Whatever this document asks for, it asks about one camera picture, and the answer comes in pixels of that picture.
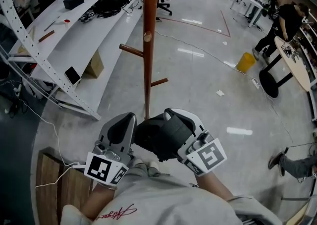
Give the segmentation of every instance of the black table base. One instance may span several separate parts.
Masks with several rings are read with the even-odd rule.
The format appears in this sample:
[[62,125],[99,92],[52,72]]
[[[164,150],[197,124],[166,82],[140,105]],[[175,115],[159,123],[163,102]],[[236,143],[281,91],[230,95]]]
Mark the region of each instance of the black table base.
[[265,69],[260,71],[259,78],[264,91],[271,97],[278,97],[278,88],[293,77],[292,73],[287,74],[279,82],[276,82],[274,77],[268,72],[282,58],[278,55]]

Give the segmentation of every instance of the hand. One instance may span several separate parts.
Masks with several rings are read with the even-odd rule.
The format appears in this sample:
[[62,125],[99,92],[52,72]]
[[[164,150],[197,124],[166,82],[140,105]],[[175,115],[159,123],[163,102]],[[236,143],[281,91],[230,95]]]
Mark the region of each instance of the hand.
[[284,37],[284,40],[285,40],[285,41],[288,41],[288,36],[287,36],[287,33],[286,33],[286,32],[283,32],[283,37]]

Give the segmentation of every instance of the wooden pole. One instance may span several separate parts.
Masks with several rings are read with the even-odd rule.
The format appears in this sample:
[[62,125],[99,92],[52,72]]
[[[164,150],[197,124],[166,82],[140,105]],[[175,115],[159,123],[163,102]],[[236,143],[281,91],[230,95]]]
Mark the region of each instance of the wooden pole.
[[143,4],[143,63],[145,119],[150,117],[150,94],[152,81],[153,47],[158,0],[144,0]]

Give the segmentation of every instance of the black pants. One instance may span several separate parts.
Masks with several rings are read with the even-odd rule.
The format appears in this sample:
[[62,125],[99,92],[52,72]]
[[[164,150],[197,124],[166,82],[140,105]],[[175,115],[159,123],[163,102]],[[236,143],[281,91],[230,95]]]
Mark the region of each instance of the black pants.
[[268,49],[265,52],[265,55],[267,57],[271,56],[272,53],[276,50],[276,45],[274,42],[275,37],[276,37],[275,29],[273,29],[273,27],[272,27],[271,30],[269,31],[268,35],[259,41],[259,43],[255,47],[255,50],[257,52],[260,52],[264,47],[269,45]]

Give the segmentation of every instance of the smartphone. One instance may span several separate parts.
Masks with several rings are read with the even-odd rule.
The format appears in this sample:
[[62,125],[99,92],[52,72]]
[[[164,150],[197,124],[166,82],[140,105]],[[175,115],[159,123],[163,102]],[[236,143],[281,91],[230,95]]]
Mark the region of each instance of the smartphone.
[[80,76],[72,66],[68,70],[66,70],[65,75],[67,79],[70,81],[70,83],[73,85],[75,85],[78,81],[81,80]]

